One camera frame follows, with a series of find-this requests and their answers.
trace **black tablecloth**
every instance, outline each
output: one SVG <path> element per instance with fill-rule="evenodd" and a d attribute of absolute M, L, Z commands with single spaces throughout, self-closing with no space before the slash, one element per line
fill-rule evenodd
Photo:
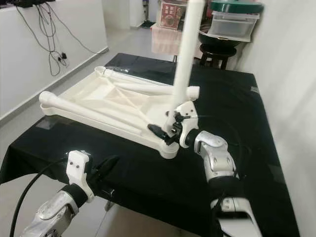
<path fill-rule="evenodd" d="M 169 84 L 175 73 L 172 62 L 121 53 L 106 66 Z M 254 75 L 193 66 L 190 84 L 201 87 L 200 98 L 195 101 L 197 113 L 218 118 L 200 118 L 200 128 L 225 138 L 235 160 L 237 141 L 221 119 L 231 123 L 241 136 L 239 172 L 245 174 L 245 193 L 263 235 L 299 236 Z M 119 155 L 102 187 L 94 190 L 97 195 L 198 235 L 208 234 L 207 183 L 202 159 L 192 149 L 180 149 L 176 158 L 166 160 L 156 150 L 60 116 L 43 117 L 8 147 L 0 183 L 36 173 L 70 150 L 88 151 L 93 165 Z M 64 164 L 46 175 L 68 182 Z M 113 197 L 107 194 L 109 188 L 115 190 Z"/>

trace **white tube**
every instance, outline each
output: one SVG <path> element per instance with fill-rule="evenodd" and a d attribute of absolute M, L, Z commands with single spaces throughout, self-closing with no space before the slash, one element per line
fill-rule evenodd
<path fill-rule="evenodd" d="M 174 123 L 174 109 L 187 101 L 186 88 L 189 85 L 192 64 L 198 42 L 199 26 L 202 19 L 204 0 L 189 0 L 180 44 L 177 69 L 174 77 L 173 98 L 170 105 L 165 132 L 171 134 L 170 127 Z"/>
<path fill-rule="evenodd" d="M 115 82 L 114 85 L 126 90 L 152 92 L 152 93 L 165 94 L 165 95 L 170 95 L 173 92 L 173 86 L 171 85 L 141 85 L 141 84 L 119 83 L 119 82 Z M 186 94 L 189 98 L 193 100 L 198 99 L 199 86 L 187 87 Z"/>
<path fill-rule="evenodd" d="M 93 120 L 96 120 L 96 121 L 100 121 L 100 122 L 103 122 L 105 124 L 111 125 L 111 126 L 116 127 L 116 128 L 123 129 L 125 131 L 129 131 L 129 132 L 132 132 L 132 133 L 136 133 L 136 134 L 140 134 L 141 133 L 140 129 L 138 129 L 136 127 L 133 127 L 132 125 L 131 126 L 127 125 L 128 126 L 128 128 L 127 128 L 127 127 L 122 127 L 119 124 L 110 123 L 108 121 L 107 117 L 104 116 L 103 114 L 100 114 L 100 113 L 95 112 L 93 110 L 87 109 L 87 108 L 85 108 L 83 106 L 77 105 L 77 104 L 75 104 L 73 102 L 70 102 L 68 100 L 59 98 L 55 94 L 53 94 L 53 93 L 51 93 L 49 91 L 43 91 L 39 95 L 39 101 L 45 106 L 51 106 L 51 107 L 56 107 L 56 108 L 59 108 L 59 109 L 62 109 L 62 110 L 66 110 L 66 111 L 75 113 L 77 115 L 80 115 L 80 116 L 83 116 L 83 117 L 86 117 L 86 118 L 89 118 L 89 119 L 93 119 Z"/>

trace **gray floor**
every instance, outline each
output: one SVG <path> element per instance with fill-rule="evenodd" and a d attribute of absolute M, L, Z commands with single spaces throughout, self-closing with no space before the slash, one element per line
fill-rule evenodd
<path fill-rule="evenodd" d="M 142 28 L 131 31 L 107 29 L 107 35 L 110 51 L 54 89 L 55 94 L 62 93 L 92 73 L 94 67 L 106 64 L 119 52 L 172 61 L 172 56 L 158 55 L 151 52 L 150 30 Z M 0 128 L 0 164 L 8 145 L 42 116 L 40 105 L 37 102 Z M 16 203 L 33 177 L 34 175 L 26 175 L 0 186 L 0 237 L 8 236 Z M 63 185 L 45 176 L 39 178 L 30 189 L 22 205 L 15 236 L 19 236 L 22 230 L 31 222 L 38 207 L 52 197 Z M 106 214 L 104 210 L 106 202 L 105 199 L 96 197 L 92 203 L 85 204 L 63 234 L 63 237 L 195 236 L 118 205 L 113 206 Z"/>

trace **black stool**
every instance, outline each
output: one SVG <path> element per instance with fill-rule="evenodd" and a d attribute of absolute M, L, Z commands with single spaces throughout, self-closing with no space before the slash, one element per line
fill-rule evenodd
<path fill-rule="evenodd" d="M 200 65 L 205 65 L 206 60 L 211 58 L 210 67 L 219 68 L 219 60 L 222 60 L 221 69 L 226 69 L 227 60 L 236 54 L 234 47 L 220 47 L 213 46 L 210 44 L 201 44 L 199 47 L 203 53 L 202 58 L 199 62 Z"/>

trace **storage container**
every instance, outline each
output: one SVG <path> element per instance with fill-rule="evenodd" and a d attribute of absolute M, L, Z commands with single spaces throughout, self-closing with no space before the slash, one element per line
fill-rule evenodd
<path fill-rule="evenodd" d="M 238 14 L 214 11 L 208 35 L 215 38 L 250 42 L 259 14 Z"/>

